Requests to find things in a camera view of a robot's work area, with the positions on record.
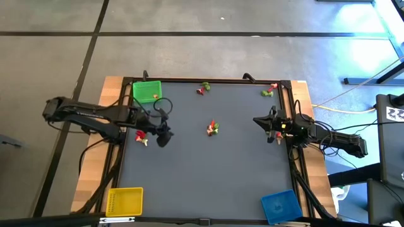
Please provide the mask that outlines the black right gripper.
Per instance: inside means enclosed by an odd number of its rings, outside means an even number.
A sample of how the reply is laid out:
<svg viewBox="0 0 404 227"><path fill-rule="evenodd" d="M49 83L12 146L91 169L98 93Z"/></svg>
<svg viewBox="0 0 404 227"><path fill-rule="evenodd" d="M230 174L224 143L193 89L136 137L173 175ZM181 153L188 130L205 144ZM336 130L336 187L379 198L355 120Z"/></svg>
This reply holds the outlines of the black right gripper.
<svg viewBox="0 0 404 227"><path fill-rule="evenodd" d="M270 115L265 117L254 117L253 121L259 125L263 130L267 131L267 143L272 143L275 140L275 132L281 132L282 134L296 135L297 131L293 119L287 117L284 110L277 109L276 106L272 106L270 109Z"/></svg>

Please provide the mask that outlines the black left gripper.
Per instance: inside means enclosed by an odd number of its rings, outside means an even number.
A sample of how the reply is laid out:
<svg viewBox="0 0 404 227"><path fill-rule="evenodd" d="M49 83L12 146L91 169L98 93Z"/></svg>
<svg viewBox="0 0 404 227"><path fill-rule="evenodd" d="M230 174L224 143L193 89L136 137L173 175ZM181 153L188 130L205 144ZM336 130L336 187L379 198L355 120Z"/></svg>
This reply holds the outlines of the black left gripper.
<svg viewBox="0 0 404 227"><path fill-rule="evenodd" d="M151 122L151 116L148 112L142 112L137 118L137 129L151 134L159 134L157 137L157 144L163 148L168 144L174 134L170 131L170 127L167 124L168 114L161 108L157 111L160 114L159 125Z"/></svg>

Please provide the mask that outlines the green plastic basket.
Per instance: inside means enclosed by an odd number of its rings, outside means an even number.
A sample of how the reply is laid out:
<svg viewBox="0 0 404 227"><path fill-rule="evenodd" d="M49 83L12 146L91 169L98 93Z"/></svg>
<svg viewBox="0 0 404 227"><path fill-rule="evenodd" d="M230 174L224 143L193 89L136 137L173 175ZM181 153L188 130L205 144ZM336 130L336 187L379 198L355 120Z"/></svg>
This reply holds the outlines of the green plastic basket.
<svg viewBox="0 0 404 227"><path fill-rule="evenodd" d="M162 84L161 81L143 81L133 83L133 97L141 104L150 103L157 100L153 97L154 94L158 98L162 97Z"/></svg>

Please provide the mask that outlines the blue plastic basket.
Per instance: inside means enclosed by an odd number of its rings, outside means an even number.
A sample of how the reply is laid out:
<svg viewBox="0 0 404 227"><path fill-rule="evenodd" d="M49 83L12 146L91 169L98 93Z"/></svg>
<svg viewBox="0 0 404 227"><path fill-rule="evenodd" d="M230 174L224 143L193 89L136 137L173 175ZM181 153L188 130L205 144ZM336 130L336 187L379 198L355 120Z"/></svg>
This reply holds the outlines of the blue plastic basket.
<svg viewBox="0 0 404 227"><path fill-rule="evenodd" d="M293 190L266 195L261 198L261 205L269 224L279 224L303 217Z"/></svg>

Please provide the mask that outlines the yellow plastic basket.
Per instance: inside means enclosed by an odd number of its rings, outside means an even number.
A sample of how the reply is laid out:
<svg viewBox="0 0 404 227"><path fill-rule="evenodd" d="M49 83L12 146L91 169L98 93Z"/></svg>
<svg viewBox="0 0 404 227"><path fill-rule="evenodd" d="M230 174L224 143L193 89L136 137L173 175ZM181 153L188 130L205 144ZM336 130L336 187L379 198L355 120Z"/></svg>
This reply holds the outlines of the yellow plastic basket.
<svg viewBox="0 0 404 227"><path fill-rule="evenodd" d="M107 217L141 216L143 213L143 187L109 189Z"/></svg>

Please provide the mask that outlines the black equipment case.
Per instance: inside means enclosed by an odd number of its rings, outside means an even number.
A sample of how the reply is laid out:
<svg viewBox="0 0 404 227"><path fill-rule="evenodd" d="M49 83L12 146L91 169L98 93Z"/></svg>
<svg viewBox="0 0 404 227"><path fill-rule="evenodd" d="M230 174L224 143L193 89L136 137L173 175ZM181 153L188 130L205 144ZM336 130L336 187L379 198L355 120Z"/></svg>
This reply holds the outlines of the black equipment case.
<svg viewBox="0 0 404 227"><path fill-rule="evenodd" d="M386 107L394 107L394 95L377 95L377 129L381 164L381 179L404 189L404 122L386 118Z"/></svg>

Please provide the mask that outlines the white fiducial tag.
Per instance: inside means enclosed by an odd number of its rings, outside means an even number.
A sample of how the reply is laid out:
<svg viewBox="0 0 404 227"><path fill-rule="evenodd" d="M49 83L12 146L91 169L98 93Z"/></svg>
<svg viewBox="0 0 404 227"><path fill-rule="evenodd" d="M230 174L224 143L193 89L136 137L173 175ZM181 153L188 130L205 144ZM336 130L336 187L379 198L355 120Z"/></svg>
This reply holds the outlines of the white fiducial tag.
<svg viewBox="0 0 404 227"><path fill-rule="evenodd" d="M400 108L386 107L386 118L395 122L404 122L404 110Z"/></svg>

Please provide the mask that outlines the black floor stand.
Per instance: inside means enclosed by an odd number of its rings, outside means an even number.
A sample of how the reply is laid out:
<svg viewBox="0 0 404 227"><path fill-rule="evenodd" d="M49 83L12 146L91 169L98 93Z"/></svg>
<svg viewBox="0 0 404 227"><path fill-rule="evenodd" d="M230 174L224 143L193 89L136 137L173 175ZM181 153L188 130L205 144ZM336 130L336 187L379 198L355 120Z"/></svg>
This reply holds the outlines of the black floor stand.
<svg viewBox="0 0 404 227"><path fill-rule="evenodd" d="M344 78L343 84L347 85L381 85L381 86L404 86L404 79L397 79L404 75L404 61L399 63L393 69L384 73L379 78Z"/></svg>

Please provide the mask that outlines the dark equipment box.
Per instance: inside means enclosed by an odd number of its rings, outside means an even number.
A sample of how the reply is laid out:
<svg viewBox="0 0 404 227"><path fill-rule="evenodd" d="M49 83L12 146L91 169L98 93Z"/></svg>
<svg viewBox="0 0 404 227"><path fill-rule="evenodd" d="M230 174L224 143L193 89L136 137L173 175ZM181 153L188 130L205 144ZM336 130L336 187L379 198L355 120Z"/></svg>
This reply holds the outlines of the dark equipment box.
<svg viewBox="0 0 404 227"><path fill-rule="evenodd" d="M367 210L369 224L397 221L404 227L404 189L368 179Z"/></svg>

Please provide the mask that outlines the silver aluminium bracket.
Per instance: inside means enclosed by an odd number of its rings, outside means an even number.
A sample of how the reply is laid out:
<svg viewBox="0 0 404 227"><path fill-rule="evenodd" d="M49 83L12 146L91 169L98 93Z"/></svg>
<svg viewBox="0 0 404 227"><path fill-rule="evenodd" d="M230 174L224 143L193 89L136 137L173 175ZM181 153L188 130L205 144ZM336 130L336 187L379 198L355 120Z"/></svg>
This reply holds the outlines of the silver aluminium bracket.
<svg viewBox="0 0 404 227"><path fill-rule="evenodd" d="M100 218L99 224L111 224L111 223L130 223L135 222L135 217L121 217L121 218Z"/></svg>

